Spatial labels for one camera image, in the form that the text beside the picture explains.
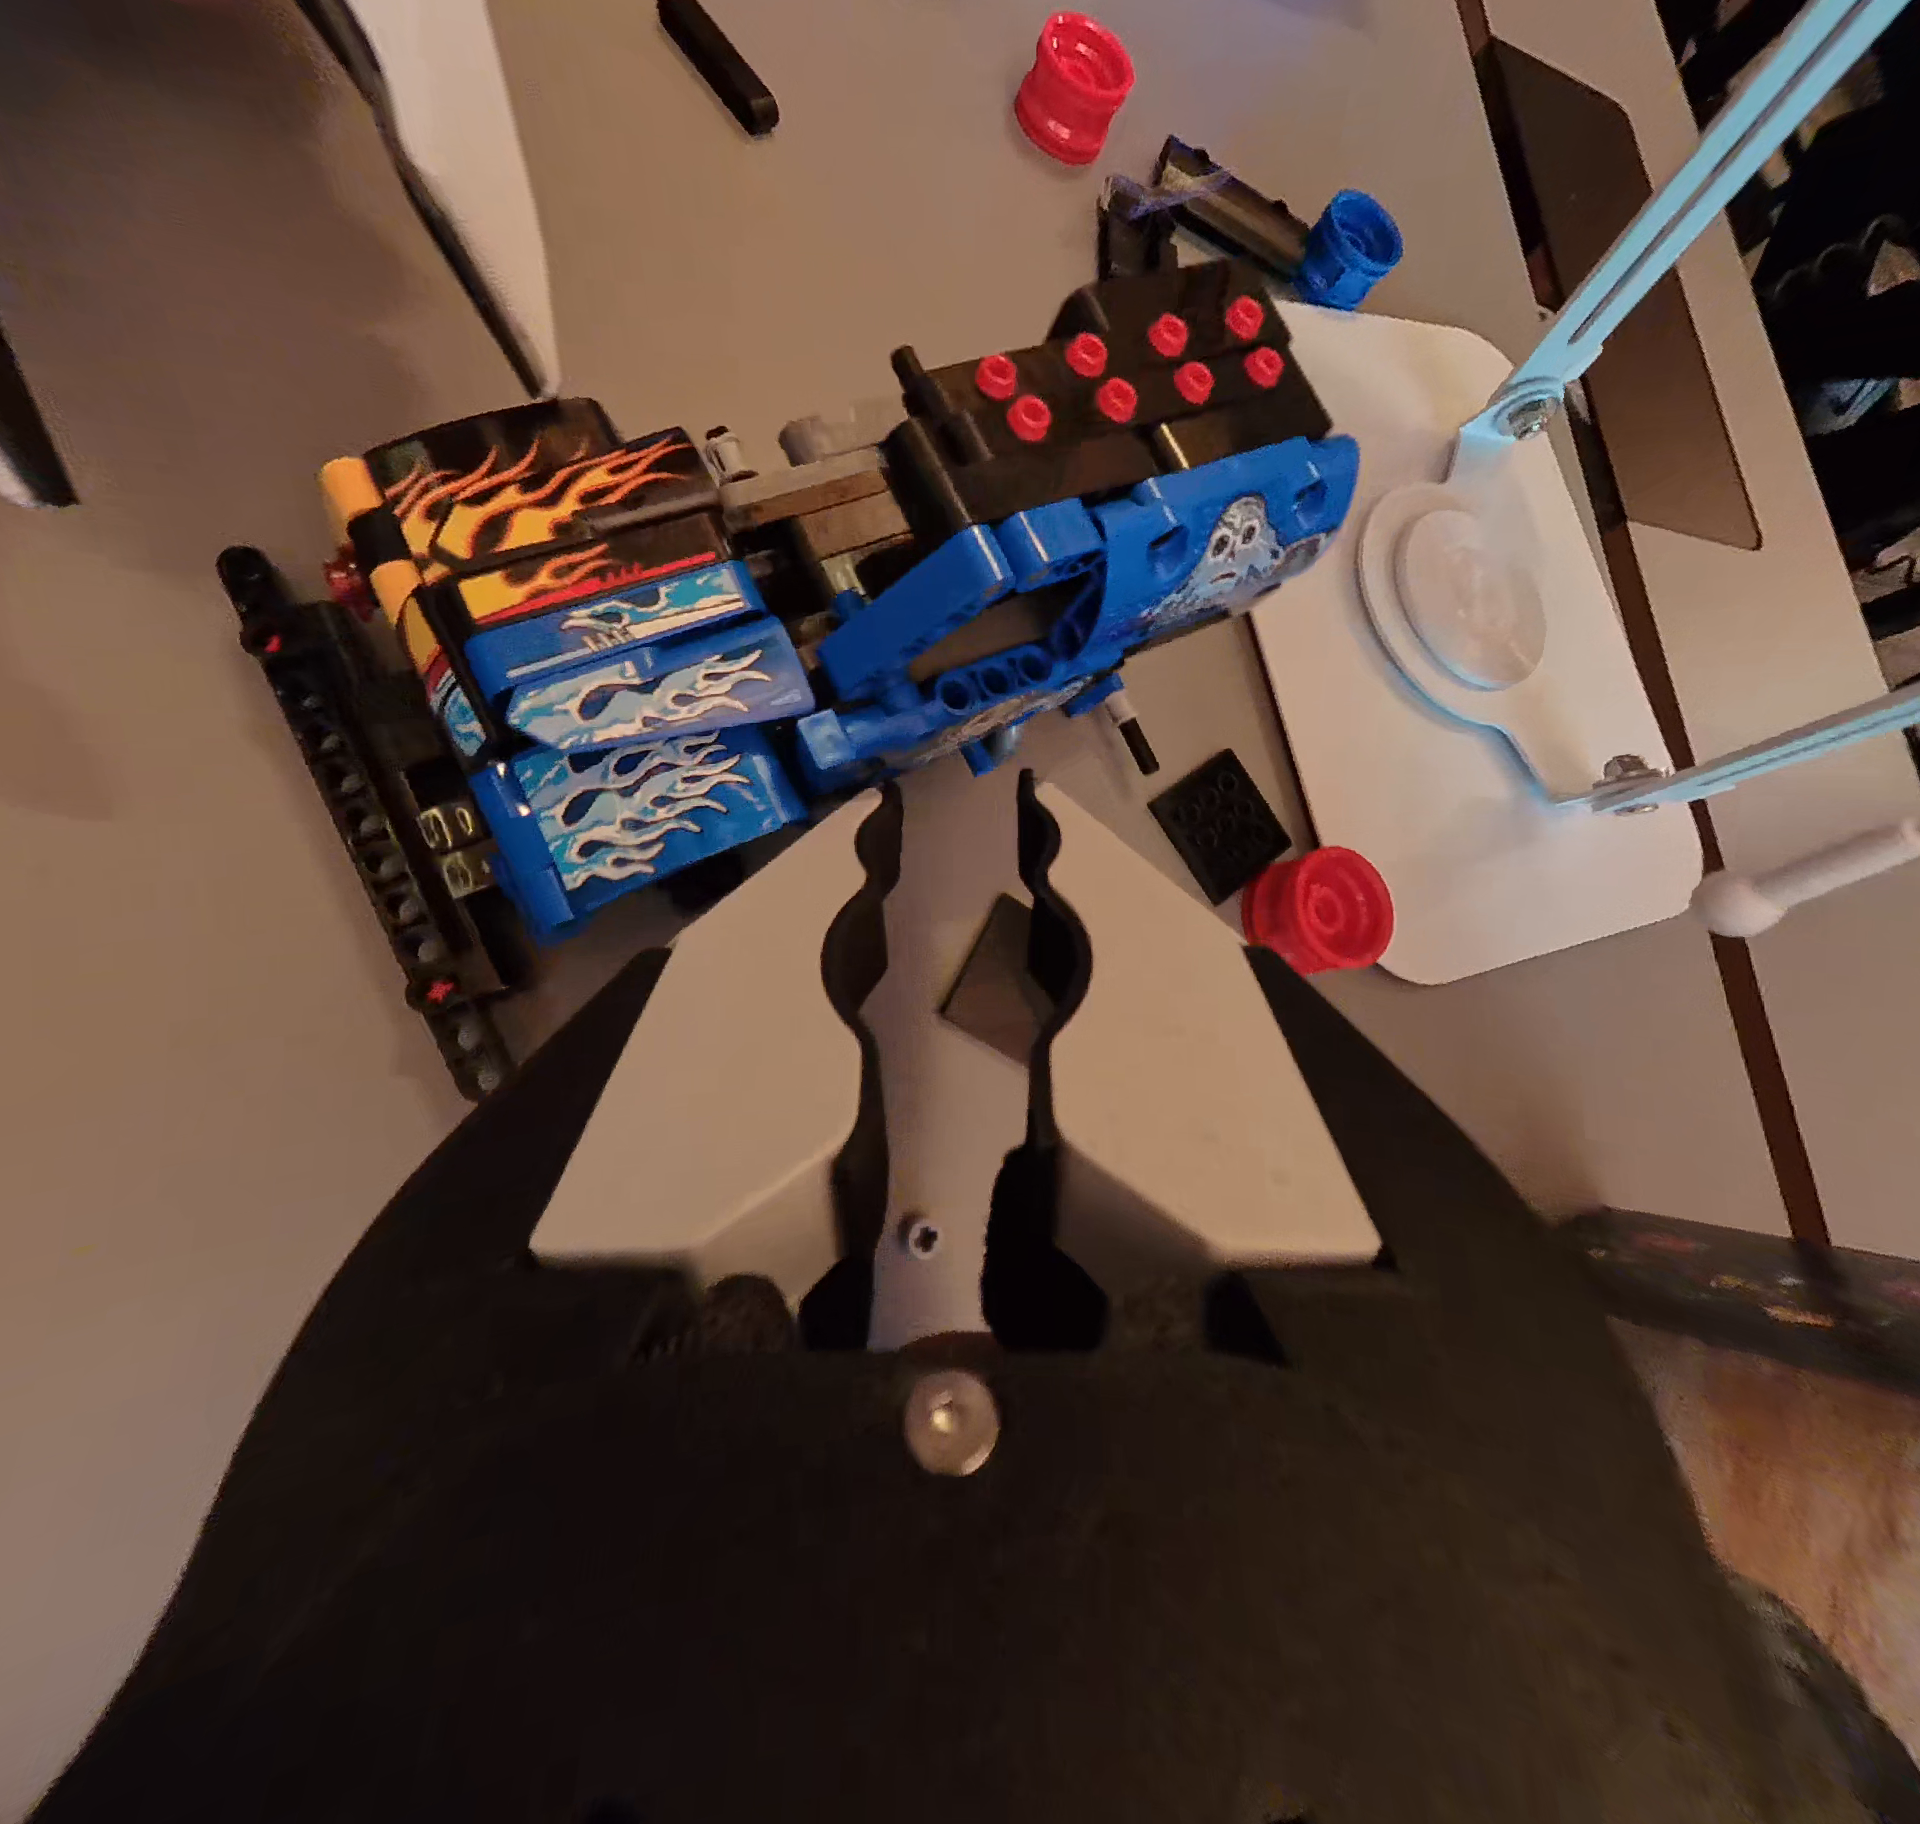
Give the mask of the blue skull side panel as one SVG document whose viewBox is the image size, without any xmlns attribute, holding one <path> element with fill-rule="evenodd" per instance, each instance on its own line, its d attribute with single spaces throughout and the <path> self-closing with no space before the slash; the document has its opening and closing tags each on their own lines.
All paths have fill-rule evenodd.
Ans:
<svg viewBox="0 0 1920 1824">
<path fill-rule="evenodd" d="M 1354 438 L 1290 438 L 1163 471 L 1093 509 L 1106 582 L 1089 641 L 1125 657 L 1248 611 L 1310 569 L 1344 526 Z"/>
</svg>

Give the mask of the clear round suction cup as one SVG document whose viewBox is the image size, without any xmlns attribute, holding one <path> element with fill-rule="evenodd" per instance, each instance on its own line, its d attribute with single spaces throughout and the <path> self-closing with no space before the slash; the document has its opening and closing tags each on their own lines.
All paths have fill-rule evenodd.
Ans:
<svg viewBox="0 0 1920 1824">
<path fill-rule="evenodd" d="M 1544 658 L 1544 603 L 1533 571 L 1468 509 L 1430 509 L 1405 521 L 1393 588 L 1428 658 L 1474 691 L 1510 691 Z"/>
</svg>

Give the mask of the blue flame toy brick truck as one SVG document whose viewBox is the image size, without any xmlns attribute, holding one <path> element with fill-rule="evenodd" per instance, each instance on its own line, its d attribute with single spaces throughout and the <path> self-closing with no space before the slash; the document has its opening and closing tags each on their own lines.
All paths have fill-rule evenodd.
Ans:
<svg viewBox="0 0 1920 1824">
<path fill-rule="evenodd" d="M 695 913 L 864 784 L 988 773 L 1049 711 L 1120 723 L 1123 666 L 1214 621 L 1093 652 L 1093 509 L 1335 436 L 1242 258 L 1085 286 L 1024 348 L 892 366 L 897 419 L 770 471 L 725 426 L 625 438 L 589 396 L 336 459 L 330 598 L 218 554 L 468 1101 L 515 1072 L 494 1008 L 530 956 L 612 902 Z"/>
</svg>

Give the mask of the red toy wheel rim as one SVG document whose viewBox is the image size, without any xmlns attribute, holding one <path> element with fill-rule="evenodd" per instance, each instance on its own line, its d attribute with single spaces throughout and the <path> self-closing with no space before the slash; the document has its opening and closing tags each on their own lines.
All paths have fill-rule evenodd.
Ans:
<svg viewBox="0 0 1920 1824">
<path fill-rule="evenodd" d="M 1245 943 L 1301 976 L 1372 970 L 1395 941 L 1395 901 L 1380 871 L 1345 846 L 1278 859 L 1238 891 Z"/>
<path fill-rule="evenodd" d="M 1087 167 L 1133 85 L 1133 59 L 1109 28 L 1087 14 L 1055 14 L 1016 93 L 1013 120 L 1044 157 Z"/>
</svg>

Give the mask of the black square studded plate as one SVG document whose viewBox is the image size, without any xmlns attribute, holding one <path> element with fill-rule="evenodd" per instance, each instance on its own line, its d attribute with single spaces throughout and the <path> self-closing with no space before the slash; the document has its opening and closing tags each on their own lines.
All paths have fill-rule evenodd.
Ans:
<svg viewBox="0 0 1920 1824">
<path fill-rule="evenodd" d="M 1211 906 L 1234 901 L 1294 846 L 1229 748 L 1212 752 L 1153 795 L 1149 812 Z"/>
</svg>

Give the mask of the small white plastic object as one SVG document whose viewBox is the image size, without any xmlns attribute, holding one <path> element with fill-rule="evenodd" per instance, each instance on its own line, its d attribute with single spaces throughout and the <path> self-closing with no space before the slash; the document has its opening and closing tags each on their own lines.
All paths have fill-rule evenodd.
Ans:
<svg viewBox="0 0 1920 1824">
<path fill-rule="evenodd" d="M 1812 901 L 1884 876 L 1918 859 L 1918 822 L 1868 830 L 1761 874 L 1708 872 L 1690 911 L 1717 937 L 1753 939 Z"/>
</svg>

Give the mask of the black holed brick plate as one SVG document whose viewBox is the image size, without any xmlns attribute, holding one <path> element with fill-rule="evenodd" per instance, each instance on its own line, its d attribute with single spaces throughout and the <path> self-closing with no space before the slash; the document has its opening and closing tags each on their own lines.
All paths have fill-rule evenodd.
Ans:
<svg viewBox="0 0 1920 1824">
<path fill-rule="evenodd" d="M 1100 280 L 1133 278 L 1179 269 L 1171 245 L 1183 222 L 1185 194 L 1111 178 L 1094 209 L 1094 275 Z"/>
</svg>

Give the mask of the short black beam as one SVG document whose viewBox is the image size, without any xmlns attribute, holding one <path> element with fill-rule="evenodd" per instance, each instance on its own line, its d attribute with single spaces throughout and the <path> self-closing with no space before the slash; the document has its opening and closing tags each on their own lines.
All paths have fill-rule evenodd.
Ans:
<svg viewBox="0 0 1920 1824">
<path fill-rule="evenodd" d="M 657 0 L 659 31 L 748 137 L 772 135 L 780 105 L 701 0 Z"/>
</svg>

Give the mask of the dark toy set box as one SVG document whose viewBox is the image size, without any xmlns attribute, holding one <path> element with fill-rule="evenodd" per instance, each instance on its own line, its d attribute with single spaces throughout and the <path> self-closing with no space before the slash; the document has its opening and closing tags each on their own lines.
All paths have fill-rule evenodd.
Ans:
<svg viewBox="0 0 1920 1824">
<path fill-rule="evenodd" d="M 1918 1262 L 1628 1212 L 1580 1256 L 1790 1699 L 1915 1819 Z"/>
</svg>

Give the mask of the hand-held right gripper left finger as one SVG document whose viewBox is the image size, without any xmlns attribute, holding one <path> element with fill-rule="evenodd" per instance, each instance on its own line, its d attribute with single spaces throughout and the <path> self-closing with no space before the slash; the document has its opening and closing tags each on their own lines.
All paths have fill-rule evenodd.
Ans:
<svg viewBox="0 0 1920 1824">
<path fill-rule="evenodd" d="M 905 806 L 868 790 L 683 929 L 539 1222 L 549 1265 L 770 1283 L 818 1349 L 871 1337 L 889 1213 L 881 1059 Z"/>
</svg>

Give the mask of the blue toy wheel rim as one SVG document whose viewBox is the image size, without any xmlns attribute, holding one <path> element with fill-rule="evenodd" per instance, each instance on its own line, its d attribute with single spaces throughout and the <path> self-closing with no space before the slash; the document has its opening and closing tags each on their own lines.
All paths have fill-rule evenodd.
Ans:
<svg viewBox="0 0 1920 1824">
<path fill-rule="evenodd" d="M 1336 192 L 1310 227 L 1293 278 L 1299 300 L 1325 308 L 1356 310 L 1403 256 L 1393 215 L 1372 196 Z"/>
</svg>

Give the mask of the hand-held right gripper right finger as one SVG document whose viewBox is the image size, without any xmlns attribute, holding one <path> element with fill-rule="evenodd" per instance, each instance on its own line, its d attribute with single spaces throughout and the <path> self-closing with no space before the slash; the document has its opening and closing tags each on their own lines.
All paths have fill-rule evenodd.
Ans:
<svg viewBox="0 0 1920 1824">
<path fill-rule="evenodd" d="M 1280 1352 L 1270 1276 L 1383 1250 L 1238 934 L 1024 772 L 1024 964 L 1044 997 L 981 1310 L 1009 1352 Z"/>
</svg>

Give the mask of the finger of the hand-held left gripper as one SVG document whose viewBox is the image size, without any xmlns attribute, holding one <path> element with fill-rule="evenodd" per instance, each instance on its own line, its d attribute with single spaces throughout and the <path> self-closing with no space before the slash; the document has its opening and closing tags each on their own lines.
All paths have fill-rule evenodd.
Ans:
<svg viewBox="0 0 1920 1824">
<path fill-rule="evenodd" d="M 4 501 L 15 509 L 74 509 L 80 496 L 4 330 L 0 373 Z"/>
<path fill-rule="evenodd" d="M 294 0 L 526 396 L 562 382 L 539 216 L 487 0 Z"/>
</svg>

